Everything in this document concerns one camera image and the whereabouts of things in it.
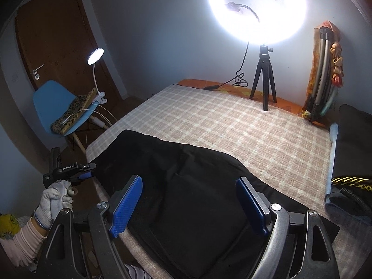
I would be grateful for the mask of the left white gloved hand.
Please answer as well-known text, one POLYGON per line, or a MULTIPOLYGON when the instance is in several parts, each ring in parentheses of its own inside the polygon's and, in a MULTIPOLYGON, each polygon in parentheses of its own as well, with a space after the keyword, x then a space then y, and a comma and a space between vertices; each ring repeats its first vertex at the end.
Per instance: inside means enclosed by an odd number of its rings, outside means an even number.
POLYGON ((69 181, 60 180, 52 183, 42 192, 40 203, 34 212, 34 218, 43 229, 49 230, 51 228, 62 209, 73 209, 74 192, 71 192, 70 187, 69 181))

